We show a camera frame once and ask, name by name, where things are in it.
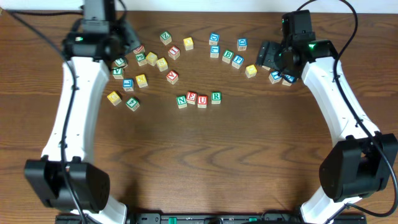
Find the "green R block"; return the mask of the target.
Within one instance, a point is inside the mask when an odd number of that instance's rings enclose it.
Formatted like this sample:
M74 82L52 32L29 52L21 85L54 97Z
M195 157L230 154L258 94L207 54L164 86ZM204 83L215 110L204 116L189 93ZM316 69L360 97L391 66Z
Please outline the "green R block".
M212 105L218 105L221 103L221 92L216 91L211 93L211 104Z

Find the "red I block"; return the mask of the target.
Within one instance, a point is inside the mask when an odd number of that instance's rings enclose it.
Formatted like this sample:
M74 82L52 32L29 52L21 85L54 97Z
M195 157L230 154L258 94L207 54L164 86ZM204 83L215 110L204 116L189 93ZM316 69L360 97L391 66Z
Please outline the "red I block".
M178 59L179 56L180 56L180 49L179 49L178 47L176 47L176 46L173 46L173 47L171 47L171 48L168 50L168 55L169 55L169 57L172 58L173 60L176 60L176 59Z

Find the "green N block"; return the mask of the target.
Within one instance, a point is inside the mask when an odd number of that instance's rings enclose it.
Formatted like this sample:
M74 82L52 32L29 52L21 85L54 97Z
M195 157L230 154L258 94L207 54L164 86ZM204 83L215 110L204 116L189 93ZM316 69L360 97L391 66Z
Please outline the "green N block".
M179 109L186 108L188 105L185 95L176 97L176 101Z

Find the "red E block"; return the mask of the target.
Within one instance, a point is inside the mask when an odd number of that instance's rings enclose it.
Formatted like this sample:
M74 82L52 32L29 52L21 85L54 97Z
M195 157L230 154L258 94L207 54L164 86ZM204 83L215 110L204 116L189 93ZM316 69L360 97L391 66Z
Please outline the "red E block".
M187 103L189 103L191 105L195 105L196 100L197 100L197 93L188 91L187 95L186 95L186 100L187 100Z

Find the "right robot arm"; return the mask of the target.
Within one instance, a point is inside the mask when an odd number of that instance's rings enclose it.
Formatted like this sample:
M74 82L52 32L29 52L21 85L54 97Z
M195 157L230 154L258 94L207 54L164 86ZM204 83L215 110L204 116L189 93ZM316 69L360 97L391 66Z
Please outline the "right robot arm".
M381 133L368 118L345 78L341 52L315 37L308 10L284 14L282 33L281 42L262 43L256 63L270 71L272 83L303 81L333 146L319 168L320 187L300 206L298 221L333 223L344 209L397 182L397 138Z

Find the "blue P block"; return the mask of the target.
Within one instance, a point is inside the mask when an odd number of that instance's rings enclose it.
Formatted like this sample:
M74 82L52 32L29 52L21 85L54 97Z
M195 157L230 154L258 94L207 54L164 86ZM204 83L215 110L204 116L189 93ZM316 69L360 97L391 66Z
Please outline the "blue P block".
M234 68L240 69L240 67L242 66L244 62L244 58L240 55L236 55L232 61L232 66Z

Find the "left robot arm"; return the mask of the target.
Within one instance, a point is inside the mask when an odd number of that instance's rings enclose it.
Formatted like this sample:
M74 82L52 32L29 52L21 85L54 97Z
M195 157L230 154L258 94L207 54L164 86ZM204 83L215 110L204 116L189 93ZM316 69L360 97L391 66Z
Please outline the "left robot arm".
M44 206L82 223L125 223L127 206L110 194L109 175L94 165L101 96L115 60L139 46L134 29L112 0L85 0L83 18L62 42L63 85L49 140L24 175Z

